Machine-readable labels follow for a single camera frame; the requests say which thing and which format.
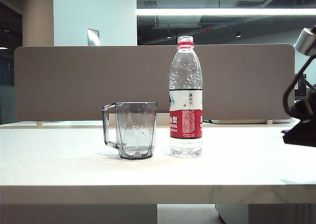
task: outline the red label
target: red label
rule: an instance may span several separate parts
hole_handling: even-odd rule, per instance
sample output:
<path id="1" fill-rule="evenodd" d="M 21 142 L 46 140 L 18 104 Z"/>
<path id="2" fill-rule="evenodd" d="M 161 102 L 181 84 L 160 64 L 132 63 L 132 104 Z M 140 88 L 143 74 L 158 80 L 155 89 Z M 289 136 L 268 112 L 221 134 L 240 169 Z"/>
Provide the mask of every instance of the red label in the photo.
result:
<path id="1" fill-rule="evenodd" d="M 180 139 L 202 137 L 202 110 L 170 112 L 170 136 Z"/>

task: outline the floor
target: floor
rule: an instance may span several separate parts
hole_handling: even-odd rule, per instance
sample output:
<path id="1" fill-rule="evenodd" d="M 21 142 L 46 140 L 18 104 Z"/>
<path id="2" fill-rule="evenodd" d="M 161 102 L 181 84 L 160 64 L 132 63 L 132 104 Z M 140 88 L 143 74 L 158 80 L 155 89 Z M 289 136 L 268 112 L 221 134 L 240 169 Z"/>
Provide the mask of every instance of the floor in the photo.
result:
<path id="1" fill-rule="evenodd" d="M 158 224 L 223 224 L 215 204 L 158 204 Z"/>

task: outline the ceiling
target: ceiling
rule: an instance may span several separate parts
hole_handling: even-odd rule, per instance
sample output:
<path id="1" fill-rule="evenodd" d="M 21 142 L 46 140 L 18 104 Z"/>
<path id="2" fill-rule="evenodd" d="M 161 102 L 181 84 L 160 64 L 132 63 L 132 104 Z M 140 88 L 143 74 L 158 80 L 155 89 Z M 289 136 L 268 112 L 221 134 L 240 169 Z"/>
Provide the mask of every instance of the ceiling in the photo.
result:
<path id="1" fill-rule="evenodd" d="M 315 8 L 316 0 L 137 0 L 137 8 Z M 179 35 L 193 35 L 199 44 L 233 40 L 237 31 L 253 37 L 315 24 L 311 17 L 137 16 L 138 44 L 175 44 Z"/>
<path id="2" fill-rule="evenodd" d="M 0 55 L 12 58 L 15 48 L 22 45 L 22 0 L 0 0 Z"/>

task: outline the bottle label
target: bottle label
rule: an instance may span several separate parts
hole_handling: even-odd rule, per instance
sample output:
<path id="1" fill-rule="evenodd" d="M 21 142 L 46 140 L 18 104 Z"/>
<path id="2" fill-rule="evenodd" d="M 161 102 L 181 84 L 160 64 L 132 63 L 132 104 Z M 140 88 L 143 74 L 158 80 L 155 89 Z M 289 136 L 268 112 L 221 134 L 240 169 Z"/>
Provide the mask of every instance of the bottle label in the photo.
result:
<path id="1" fill-rule="evenodd" d="M 170 136 L 202 137 L 202 89 L 170 90 Z"/>

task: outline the cup handle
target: cup handle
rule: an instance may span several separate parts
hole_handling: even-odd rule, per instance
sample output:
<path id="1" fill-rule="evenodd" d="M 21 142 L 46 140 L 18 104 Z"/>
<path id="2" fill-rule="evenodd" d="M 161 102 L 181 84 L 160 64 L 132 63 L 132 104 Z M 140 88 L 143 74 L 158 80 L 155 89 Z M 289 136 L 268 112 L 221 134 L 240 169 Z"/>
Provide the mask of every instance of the cup handle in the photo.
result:
<path id="1" fill-rule="evenodd" d="M 112 103 L 110 105 L 106 105 L 102 109 L 102 121 L 103 121 L 103 134 L 104 134 L 104 142 L 105 145 L 118 149 L 117 142 L 109 141 L 109 113 L 107 112 L 108 109 L 115 107 L 116 103 Z"/>

